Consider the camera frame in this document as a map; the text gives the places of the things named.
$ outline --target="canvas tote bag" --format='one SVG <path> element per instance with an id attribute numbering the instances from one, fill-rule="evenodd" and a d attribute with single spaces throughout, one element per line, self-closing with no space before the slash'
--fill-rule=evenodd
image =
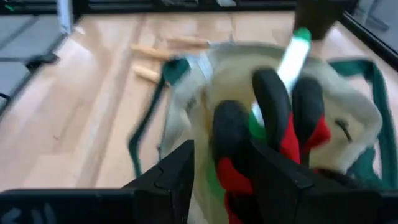
<path id="1" fill-rule="evenodd" d="M 277 69 L 284 49 L 261 43 L 225 43 L 197 56 L 176 58 L 162 67 L 152 101 L 129 142 L 136 177 L 141 174 L 139 140 L 156 109 L 165 83 L 171 88 L 165 127 L 159 146 L 164 158 L 187 139 L 195 141 L 195 173 L 189 223 L 228 223 L 224 191 L 218 185 L 211 158 L 213 110 L 222 100 L 238 100 L 251 109 L 255 100 L 251 77 L 259 67 Z M 397 187 L 397 156 L 384 80 L 369 60 L 326 63 L 308 58 L 303 76 L 315 78 L 323 88 L 325 118 L 330 141 L 310 153 L 310 167 L 348 174 L 383 189 Z M 344 77 L 362 75 L 373 89 L 374 102 L 352 88 Z M 352 142 L 335 119 L 348 122 Z M 382 176 L 373 171 L 375 143 L 381 150 Z"/>

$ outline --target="green bag trim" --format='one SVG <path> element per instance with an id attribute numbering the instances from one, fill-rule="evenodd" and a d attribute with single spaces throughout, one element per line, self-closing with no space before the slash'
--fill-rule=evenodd
<path id="1" fill-rule="evenodd" d="M 362 75 L 371 84 L 374 104 L 382 117 L 382 128 L 379 133 L 379 146 L 382 165 L 382 179 L 373 171 L 374 149 L 366 149 L 349 169 L 349 174 L 359 177 L 365 183 L 383 189 L 398 187 L 397 148 L 391 113 L 388 106 L 386 85 L 377 65 L 369 60 L 345 60 L 330 62 L 330 65 L 344 77 Z"/>
<path id="2" fill-rule="evenodd" d="M 157 103 L 160 101 L 160 97 L 162 96 L 163 89 L 165 87 L 165 82 L 168 81 L 171 86 L 174 86 L 183 74 L 189 71 L 189 69 L 189 63 L 186 59 L 170 60 L 165 62 L 162 66 L 161 78 L 156 86 L 150 105 L 146 110 L 144 118 L 139 123 L 136 132 L 132 135 L 129 141 L 129 153 L 136 178 L 142 174 L 141 162 L 139 160 L 139 143 L 141 137 L 144 135 L 146 127 L 148 126 L 148 122 L 157 107 Z"/>

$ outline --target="bag handle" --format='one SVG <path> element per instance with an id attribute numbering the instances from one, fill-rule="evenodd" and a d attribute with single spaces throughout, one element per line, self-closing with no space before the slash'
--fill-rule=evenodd
<path id="1" fill-rule="evenodd" d="M 187 71 L 189 71 L 189 69 L 190 66 L 188 60 L 185 58 L 169 60 L 165 62 L 162 66 L 160 80 L 156 85 L 155 92 L 152 96 L 149 107 L 146 109 L 144 117 L 141 119 L 141 122 L 139 123 L 135 133 L 131 136 L 128 145 L 136 178 L 138 178 L 142 174 L 141 163 L 139 160 L 139 145 L 141 137 L 144 135 L 146 127 L 148 126 L 148 122 L 150 121 L 154 111 L 157 108 L 157 104 L 160 101 L 160 97 L 162 96 L 165 83 L 166 81 L 168 81 L 171 86 L 174 86 L 180 80 L 180 78 Z"/>
<path id="2" fill-rule="evenodd" d="M 369 184 L 384 189 L 396 189 L 398 187 L 397 148 L 382 73 L 374 62 L 365 59 L 330 62 L 330 65 L 344 77 L 362 74 L 365 80 L 371 84 L 373 102 L 382 117 L 382 128 L 378 136 L 382 165 L 381 181 L 373 172 L 373 147 L 367 148 L 365 153 L 360 155 L 349 172 L 357 175 L 357 177 L 359 176 Z"/>

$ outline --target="beige bag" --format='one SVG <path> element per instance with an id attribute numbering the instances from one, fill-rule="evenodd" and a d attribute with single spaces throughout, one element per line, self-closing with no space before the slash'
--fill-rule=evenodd
<path id="1" fill-rule="evenodd" d="M 164 158 L 187 139 L 195 140 L 195 178 L 189 223 L 228 223 L 223 190 L 217 184 L 210 156 L 213 110 L 220 101 L 226 99 L 238 100 L 250 110 L 255 100 L 251 85 L 253 71 L 258 67 L 276 69 L 283 53 L 284 49 L 280 47 L 264 44 L 221 44 L 197 57 L 164 65 L 164 77 L 158 84 L 153 104 L 138 132 L 143 132 L 145 122 L 155 108 L 156 98 L 160 96 L 162 82 L 166 79 L 171 83 L 172 91 L 159 149 L 160 157 Z M 321 60 L 309 58 L 302 75 L 315 78 L 322 86 L 326 121 L 331 131 L 330 142 L 312 150 L 310 167 L 347 173 L 365 149 L 376 142 L 382 126 L 381 114 L 372 101 L 353 89 Z M 348 121 L 352 143 L 334 124 L 336 118 Z M 137 146 L 140 135 L 136 133 L 130 142 L 131 152 Z M 138 176 L 139 166 L 135 165 L 134 168 Z"/>

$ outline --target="wooden floor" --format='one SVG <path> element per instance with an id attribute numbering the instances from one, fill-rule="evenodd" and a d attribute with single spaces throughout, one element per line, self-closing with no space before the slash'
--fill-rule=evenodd
<path id="1" fill-rule="evenodd" d="M 166 48 L 165 36 L 263 41 L 286 45 L 292 13 L 131 14 L 86 16 L 57 51 L 61 61 L 44 67 L 0 122 L 0 190 L 21 187 L 120 187 L 133 179 L 127 139 L 154 84 L 137 78 L 132 65 L 157 70 L 129 45 Z M 384 73 L 394 121 L 398 75 L 343 26 L 314 44 L 324 59 L 371 57 Z M 353 86 L 369 95 L 363 80 Z M 144 139 L 147 170 L 163 127 L 165 100 Z"/>

